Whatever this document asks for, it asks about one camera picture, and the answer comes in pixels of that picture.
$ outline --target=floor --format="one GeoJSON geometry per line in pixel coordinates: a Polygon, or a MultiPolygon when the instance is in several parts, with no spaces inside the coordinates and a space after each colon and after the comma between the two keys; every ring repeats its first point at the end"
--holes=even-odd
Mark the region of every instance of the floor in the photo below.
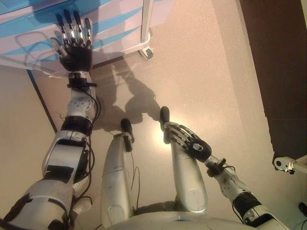
{"type": "MultiPolygon", "coordinates": [[[[157,121],[164,105],[171,121],[209,143],[213,155],[234,165],[263,204],[298,229],[304,216],[297,205],[306,202],[306,177],[276,172],[272,165],[268,123],[238,0],[178,0],[166,23],[152,28],[150,45],[151,60],[134,53],[92,71],[104,111],[92,135],[96,165],[88,195],[94,204],[78,217],[76,229],[100,224],[102,168],[112,134],[125,117],[133,123],[133,156],[141,170],[139,206],[174,199],[170,146],[163,143],[157,121]]],[[[35,71],[34,76],[60,127],[70,99],[66,80],[35,71]]],[[[206,175],[204,165],[200,168],[209,197],[207,214],[238,221],[217,182],[206,175]]],[[[131,193],[134,204],[137,187],[131,193]]]]}

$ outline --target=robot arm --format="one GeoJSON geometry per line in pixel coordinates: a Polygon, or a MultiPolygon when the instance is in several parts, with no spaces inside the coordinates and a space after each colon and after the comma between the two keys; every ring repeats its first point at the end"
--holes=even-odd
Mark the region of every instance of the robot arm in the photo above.
{"type": "Polygon", "coordinates": [[[238,178],[235,168],[226,164],[226,159],[211,155],[210,146],[185,126],[164,123],[169,129],[169,138],[179,144],[188,154],[203,162],[207,174],[220,185],[222,194],[228,198],[246,225],[262,230],[289,230],[270,210],[262,205],[248,187],[238,178]]]}
{"type": "Polygon", "coordinates": [[[60,62],[70,71],[68,87],[71,101],[61,130],[56,134],[42,165],[43,178],[33,184],[11,208],[0,228],[14,230],[66,230],[73,206],[74,184],[88,176],[86,173],[89,151],[87,137],[98,114],[95,99],[95,84],[89,71],[92,67],[91,25],[85,19],[86,42],[84,41],[81,19],[77,11],[78,35],[75,32],[68,10],[64,15],[70,29],[70,39],[64,30],[62,17],[57,19],[61,28],[63,44],[51,38],[51,44],[60,56],[60,62]]]}

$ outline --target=dark wall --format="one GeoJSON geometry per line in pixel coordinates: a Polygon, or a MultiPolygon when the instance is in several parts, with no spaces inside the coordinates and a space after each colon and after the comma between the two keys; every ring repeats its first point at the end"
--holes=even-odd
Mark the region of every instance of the dark wall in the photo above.
{"type": "Polygon", "coordinates": [[[307,152],[307,31],[300,0],[240,0],[274,158],[307,152]]]}

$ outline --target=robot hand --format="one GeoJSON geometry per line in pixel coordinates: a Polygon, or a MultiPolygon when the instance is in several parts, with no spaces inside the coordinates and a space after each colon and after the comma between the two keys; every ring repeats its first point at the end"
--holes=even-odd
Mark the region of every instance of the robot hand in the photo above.
{"type": "Polygon", "coordinates": [[[183,125],[169,122],[169,109],[165,106],[161,108],[160,120],[165,143],[174,141],[200,162],[205,162],[211,156],[211,147],[194,132],[183,125]]]}
{"type": "Polygon", "coordinates": [[[71,72],[89,72],[93,65],[92,31],[90,20],[88,18],[84,20],[86,33],[84,36],[79,13],[77,11],[73,12],[77,23],[77,31],[74,30],[71,15],[67,9],[64,9],[64,15],[67,22],[66,26],[64,26],[62,16],[60,14],[56,15],[62,33],[63,45],[54,37],[50,38],[50,42],[55,51],[59,54],[59,60],[65,69],[71,72]]]}

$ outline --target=blue stripe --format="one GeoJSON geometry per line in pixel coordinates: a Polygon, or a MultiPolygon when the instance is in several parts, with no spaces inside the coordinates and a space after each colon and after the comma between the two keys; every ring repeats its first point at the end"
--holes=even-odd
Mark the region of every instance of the blue stripe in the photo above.
{"type": "Polygon", "coordinates": [[[0,14],[16,11],[28,6],[33,6],[44,0],[2,0],[0,1],[0,14]]]}
{"type": "MultiPolygon", "coordinates": [[[[123,37],[131,34],[132,32],[136,31],[138,29],[138,27],[132,29],[132,30],[128,30],[128,31],[125,31],[121,34],[117,34],[115,36],[112,36],[112,37],[109,37],[109,38],[106,38],[104,40],[100,40],[100,41],[96,41],[93,43],[93,49],[97,49],[99,47],[102,47],[102,46],[106,46],[112,42],[115,42],[117,40],[120,40],[122,39],[123,37]]],[[[33,62],[38,62],[38,61],[41,61],[41,62],[44,62],[44,61],[54,61],[54,60],[57,60],[59,58],[59,56],[56,54],[56,55],[51,55],[49,57],[46,57],[46,58],[43,58],[41,60],[35,60],[33,62]]]]}
{"type": "Polygon", "coordinates": [[[92,11],[100,5],[106,4],[110,1],[111,0],[88,0],[85,2],[84,0],[69,0],[59,3],[57,5],[0,24],[0,38],[57,24],[58,21],[55,15],[59,13],[64,17],[63,9],[67,9],[70,12],[77,10],[82,16],[85,13],[92,11]]]}
{"type": "MultiPolygon", "coordinates": [[[[116,16],[114,18],[110,18],[108,20],[102,21],[102,22],[98,22],[93,24],[92,28],[93,28],[93,34],[97,34],[99,32],[102,32],[104,30],[107,30],[117,24],[122,23],[123,21],[127,20],[128,18],[134,16],[136,13],[138,13],[140,10],[142,9],[142,7],[137,8],[135,10],[132,10],[128,13],[116,16]]],[[[30,44],[9,52],[6,52],[2,55],[16,55],[16,54],[25,54],[25,53],[29,53],[29,52],[33,52],[33,51],[38,51],[38,50],[43,50],[43,49],[50,49],[51,48],[51,44],[49,42],[49,39],[41,41],[41,42],[37,42],[34,44],[30,44]]]]}

